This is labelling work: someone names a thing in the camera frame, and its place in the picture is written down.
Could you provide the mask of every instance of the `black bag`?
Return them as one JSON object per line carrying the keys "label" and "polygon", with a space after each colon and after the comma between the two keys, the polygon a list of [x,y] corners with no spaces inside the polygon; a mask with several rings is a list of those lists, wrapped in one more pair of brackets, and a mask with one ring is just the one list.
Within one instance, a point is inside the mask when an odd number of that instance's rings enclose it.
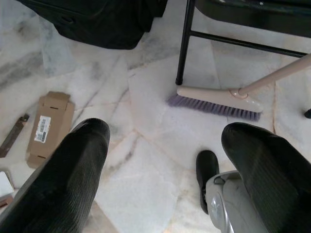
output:
{"label": "black bag", "polygon": [[18,0],[72,40],[107,49],[133,49],[167,0]]}

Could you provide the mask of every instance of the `gray plastic part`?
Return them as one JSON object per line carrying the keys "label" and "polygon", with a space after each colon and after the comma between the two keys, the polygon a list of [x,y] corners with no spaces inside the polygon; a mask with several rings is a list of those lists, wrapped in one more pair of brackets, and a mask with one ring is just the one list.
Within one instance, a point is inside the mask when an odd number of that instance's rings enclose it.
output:
{"label": "gray plastic part", "polygon": [[222,233],[268,233],[237,171],[209,179],[206,201],[210,218]]}

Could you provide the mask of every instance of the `leg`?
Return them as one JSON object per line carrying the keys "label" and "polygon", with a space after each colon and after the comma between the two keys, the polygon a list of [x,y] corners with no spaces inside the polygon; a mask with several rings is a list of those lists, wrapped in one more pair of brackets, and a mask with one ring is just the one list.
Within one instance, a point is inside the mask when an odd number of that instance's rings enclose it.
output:
{"label": "leg", "polygon": [[219,165],[216,155],[209,151],[201,151],[196,157],[196,179],[200,186],[200,202],[202,210],[208,214],[205,199],[207,181],[219,174]]}
{"label": "leg", "polygon": [[193,13],[195,7],[195,0],[188,0],[187,1],[187,8],[186,8],[186,15],[185,15],[185,22],[184,22],[184,30],[183,30],[183,37],[181,40],[181,48],[179,54],[179,62],[178,62],[178,70],[177,70],[177,78],[176,84],[181,85],[183,83],[183,75],[189,45],[189,38],[190,38],[190,30],[192,26],[193,20]]}

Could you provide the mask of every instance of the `purple bristles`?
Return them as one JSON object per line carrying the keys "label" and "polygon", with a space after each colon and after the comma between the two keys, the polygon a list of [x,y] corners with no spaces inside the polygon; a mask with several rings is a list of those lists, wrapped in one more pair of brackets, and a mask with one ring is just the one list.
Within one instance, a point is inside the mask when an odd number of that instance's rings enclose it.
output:
{"label": "purple bristles", "polygon": [[187,107],[195,110],[199,110],[205,113],[212,113],[227,117],[237,117],[252,121],[258,121],[261,113],[251,112],[239,108],[233,108],[229,106],[219,105],[202,100],[196,100],[180,95],[173,96],[167,100],[167,103],[171,107]]}

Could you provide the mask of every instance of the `chair leg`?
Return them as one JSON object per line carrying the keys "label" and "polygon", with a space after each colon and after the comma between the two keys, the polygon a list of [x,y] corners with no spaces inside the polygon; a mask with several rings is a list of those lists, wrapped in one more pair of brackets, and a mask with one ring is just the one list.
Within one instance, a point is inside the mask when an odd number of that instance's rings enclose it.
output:
{"label": "chair leg", "polygon": [[187,8],[186,8],[186,15],[185,15],[185,22],[184,22],[184,30],[183,30],[183,37],[181,40],[181,48],[179,54],[179,62],[178,62],[178,70],[177,70],[177,77],[176,77],[176,84],[181,85],[183,83],[183,75],[189,45],[189,38],[190,38],[190,31],[192,26],[193,14],[195,8],[195,0],[188,0],[187,1]]}

